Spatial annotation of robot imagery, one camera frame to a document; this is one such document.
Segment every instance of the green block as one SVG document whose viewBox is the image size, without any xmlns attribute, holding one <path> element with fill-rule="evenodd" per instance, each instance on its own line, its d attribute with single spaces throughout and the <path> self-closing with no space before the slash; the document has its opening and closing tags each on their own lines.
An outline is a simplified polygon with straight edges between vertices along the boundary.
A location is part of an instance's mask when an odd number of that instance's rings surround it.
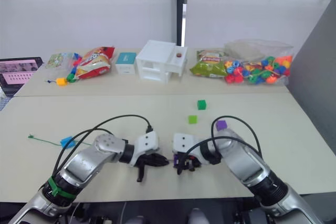
<svg viewBox="0 0 336 224">
<path fill-rule="evenodd" d="M 195 123 L 197 123 L 197 115 L 190 115 L 190 116 L 188 116 L 188 121 L 189 121 L 189 124 L 195 124 Z"/>
<path fill-rule="evenodd" d="M 198 100 L 197 101 L 198 110 L 205 110 L 206 109 L 206 102 L 205 100 Z"/>
</svg>

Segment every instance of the chip bag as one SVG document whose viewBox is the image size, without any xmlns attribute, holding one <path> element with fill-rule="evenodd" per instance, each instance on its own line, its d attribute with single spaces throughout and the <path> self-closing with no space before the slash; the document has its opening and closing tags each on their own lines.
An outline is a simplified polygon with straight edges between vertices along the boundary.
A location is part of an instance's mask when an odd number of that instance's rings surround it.
<svg viewBox="0 0 336 224">
<path fill-rule="evenodd" d="M 223 63 L 224 53 L 218 50 L 201 50 L 197 52 L 198 63 L 190 69 L 196 76 L 222 78 L 227 76 Z"/>
<path fill-rule="evenodd" d="M 111 68 L 114 47 L 97 47 L 87 52 L 77 65 L 75 79 L 99 76 Z"/>
</svg>

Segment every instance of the blue block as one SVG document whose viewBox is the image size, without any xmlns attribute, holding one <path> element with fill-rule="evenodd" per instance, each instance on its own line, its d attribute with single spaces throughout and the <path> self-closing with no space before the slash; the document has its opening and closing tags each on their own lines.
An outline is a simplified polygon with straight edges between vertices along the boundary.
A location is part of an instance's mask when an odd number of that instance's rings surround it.
<svg viewBox="0 0 336 224">
<path fill-rule="evenodd" d="M 62 147 L 64 147 L 64 146 L 65 146 L 71 139 L 72 139 L 72 136 L 63 138 L 63 139 L 61 140 L 61 145 L 62 145 Z M 75 145 L 76 145 L 76 142 L 75 142 L 74 140 L 72 140 L 72 141 L 70 142 L 70 144 L 67 146 L 67 149 L 68 149 L 68 148 L 71 148 L 71 147 L 74 147 Z"/>
</svg>

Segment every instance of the table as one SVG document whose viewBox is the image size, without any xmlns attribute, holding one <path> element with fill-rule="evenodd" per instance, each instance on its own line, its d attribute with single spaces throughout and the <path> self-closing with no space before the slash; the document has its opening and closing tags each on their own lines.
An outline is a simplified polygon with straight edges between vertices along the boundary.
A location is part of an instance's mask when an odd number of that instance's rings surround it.
<svg viewBox="0 0 336 224">
<path fill-rule="evenodd" d="M 189 48 L 187 63 L 182 78 L 174 73 L 167 84 L 159 81 L 141 80 L 138 75 L 127 76 L 117 74 L 116 67 L 112 65 L 109 73 L 101 76 L 71 83 L 59 87 L 55 83 L 48 83 L 50 78 L 48 69 L 43 66 L 25 84 L 17 97 L 29 96 L 55 96 L 55 95 L 152 95 L 152 94 L 228 94 L 228 93 L 282 93 L 288 92 L 285 86 L 247 86 L 228 85 L 222 79 L 212 79 L 193 76 L 189 69 L 196 64 L 196 50 Z M 84 54 L 89 50 L 60 50 L 76 51 Z M 113 62 L 120 52 L 139 52 L 139 48 L 117 48 L 113 54 Z"/>
<path fill-rule="evenodd" d="M 206 110 L 197 110 L 199 99 L 206 100 Z M 150 120 L 159 134 L 162 153 L 168 158 L 172 157 L 175 132 L 206 138 L 215 117 L 238 116 L 256 131 L 268 165 L 298 193 L 336 191 L 336 170 L 330 169 L 335 167 L 336 157 L 288 92 L 92 94 L 10 100 L 0 113 L 0 201 L 28 201 L 51 174 L 60 147 L 28 139 L 29 134 L 58 142 L 107 118 L 127 113 Z M 197 124 L 187 123 L 190 114 L 198 115 Z M 256 146 L 243 125 L 233 120 L 227 122 L 246 142 Z M 144 133 L 145 126 L 139 119 L 120 119 L 106 128 L 133 143 Z M 92 142 L 97 134 L 87 138 L 87 142 Z M 183 172 L 181 176 L 177 176 L 172 165 L 149 167 L 143 183 L 136 182 L 137 172 L 126 164 L 105 164 L 76 201 L 252 196 L 223 163 L 203 166 L 193 173 Z"/>
</svg>

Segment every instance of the white box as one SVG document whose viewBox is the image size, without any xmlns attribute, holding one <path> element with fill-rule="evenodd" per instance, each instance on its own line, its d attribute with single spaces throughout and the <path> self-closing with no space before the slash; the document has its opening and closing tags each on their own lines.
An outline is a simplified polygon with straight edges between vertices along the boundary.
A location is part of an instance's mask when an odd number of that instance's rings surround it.
<svg viewBox="0 0 336 224">
<path fill-rule="evenodd" d="M 118 74 L 135 74 L 135 52 L 121 52 L 115 63 Z"/>
</svg>

